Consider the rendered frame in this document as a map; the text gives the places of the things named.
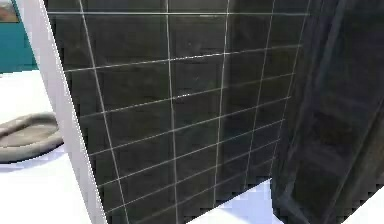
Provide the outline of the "dark grey tall cabinet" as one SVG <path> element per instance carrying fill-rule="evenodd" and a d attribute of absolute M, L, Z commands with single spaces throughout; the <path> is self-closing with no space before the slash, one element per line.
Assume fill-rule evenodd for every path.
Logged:
<path fill-rule="evenodd" d="M 314 0 L 272 166 L 282 224 L 343 224 L 384 186 L 384 0 Z"/>

